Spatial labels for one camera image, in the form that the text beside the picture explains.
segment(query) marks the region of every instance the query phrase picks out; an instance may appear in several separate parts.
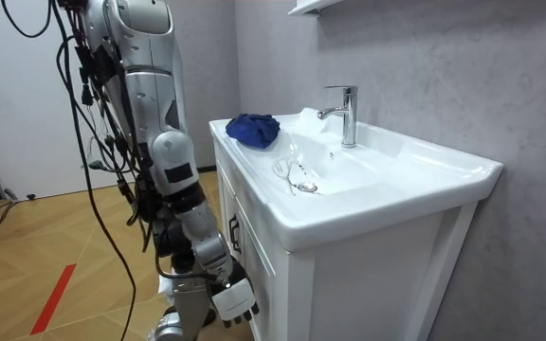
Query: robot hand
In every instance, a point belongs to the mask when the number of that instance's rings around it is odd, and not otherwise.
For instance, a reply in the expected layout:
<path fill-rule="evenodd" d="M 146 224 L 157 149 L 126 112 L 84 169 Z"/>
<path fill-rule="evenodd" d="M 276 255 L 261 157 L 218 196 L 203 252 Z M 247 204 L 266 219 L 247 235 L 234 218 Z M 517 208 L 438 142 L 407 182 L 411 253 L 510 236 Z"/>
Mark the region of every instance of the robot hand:
<path fill-rule="evenodd" d="M 239 324 L 242 321 L 242 315 L 246 321 L 249 321 L 253 314 L 259 312 L 252 283 L 247 277 L 246 270 L 235 258 L 231 258 L 233 271 L 228 277 L 227 288 L 212 282 L 208 287 L 212 303 L 227 328 L 231 326 L 231 320 Z"/>

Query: white door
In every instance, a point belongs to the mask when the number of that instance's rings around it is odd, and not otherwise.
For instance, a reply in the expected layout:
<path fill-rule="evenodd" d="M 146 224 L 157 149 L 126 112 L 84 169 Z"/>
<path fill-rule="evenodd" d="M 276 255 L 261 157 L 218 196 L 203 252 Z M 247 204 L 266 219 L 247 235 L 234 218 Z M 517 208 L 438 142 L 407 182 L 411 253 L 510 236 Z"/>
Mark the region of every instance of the white door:
<path fill-rule="evenodd" d="M 35 33 L 46 21 L 46 0 L 7 3 L 27 33 Z M 0 4 L 0 184 L 20 200 L 28 194 L 45 197 L 85 190 L 68 96 L 55 63 L 61 40 L 53 15 L 43 36 L 27 39 L 8 22 Z M 71 52 L 79 98 L 78 63 Z M 82 133 L 87 146 L 90 135 L 85 126 Z M 94 187 L 115 184 L 113 174 L 91 171 L 91 175 Z"/>

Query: shelf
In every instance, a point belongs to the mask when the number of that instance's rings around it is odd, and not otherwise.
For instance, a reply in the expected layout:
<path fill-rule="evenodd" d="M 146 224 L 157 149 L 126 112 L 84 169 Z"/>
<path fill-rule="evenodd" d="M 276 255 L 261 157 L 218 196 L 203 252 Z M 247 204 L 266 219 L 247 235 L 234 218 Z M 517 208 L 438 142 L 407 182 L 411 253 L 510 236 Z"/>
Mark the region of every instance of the shelf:
<path fill-rule="evenodd" d="M 289 15 L 319 15 L 319 11 L 342 0 L 297 0 L 296 6 L 288 12 Z"/>

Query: faucet handle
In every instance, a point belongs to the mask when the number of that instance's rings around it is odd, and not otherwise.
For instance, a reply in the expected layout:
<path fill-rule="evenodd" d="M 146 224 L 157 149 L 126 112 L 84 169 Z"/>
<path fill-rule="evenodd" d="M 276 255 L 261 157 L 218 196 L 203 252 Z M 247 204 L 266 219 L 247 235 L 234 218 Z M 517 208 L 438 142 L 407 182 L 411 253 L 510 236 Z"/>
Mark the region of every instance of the faucet handle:
<path fill-rule="evenodd" d="M 342 94 L 345 96 L 357 95 L 357 85 L 328 85 L 324 89 L 342 88 Z"/>

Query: cabinet handle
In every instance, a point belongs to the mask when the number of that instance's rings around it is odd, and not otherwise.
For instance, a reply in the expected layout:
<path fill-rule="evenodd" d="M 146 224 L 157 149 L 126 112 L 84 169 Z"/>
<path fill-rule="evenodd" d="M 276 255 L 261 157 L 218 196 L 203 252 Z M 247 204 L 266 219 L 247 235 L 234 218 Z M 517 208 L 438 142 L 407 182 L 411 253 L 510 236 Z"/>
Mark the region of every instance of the cabinet handle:
<path fill-rule="evenodd" d="M 237 215 L 233 214 L 233 218 L 228 221 L 228 234 L 231 237 L 231 243 L 233 244 L 233 250 L 242 253 L 242 248 L 239 246 L 239 240 L 235 238 L 235 230 L 239 228 L 239 222 L 237 221 Z"/>

